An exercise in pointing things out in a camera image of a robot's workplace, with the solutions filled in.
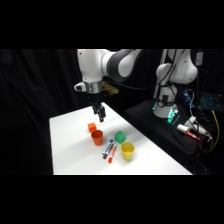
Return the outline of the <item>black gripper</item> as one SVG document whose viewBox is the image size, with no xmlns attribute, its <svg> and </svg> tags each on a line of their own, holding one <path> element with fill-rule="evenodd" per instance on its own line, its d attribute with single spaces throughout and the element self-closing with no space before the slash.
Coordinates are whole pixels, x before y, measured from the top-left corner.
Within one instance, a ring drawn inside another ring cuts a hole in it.
<svg viewBox="0 0 224 224">
<path fill-rule="evenodd" d="M 105 108 L 99 107 L 103 101 L 102 93 L 87 94 L 90 104 L 93 106 L 94 114 L 99 114 L 100 122 L 104 122 L 106 117 Z"/>
</svg>

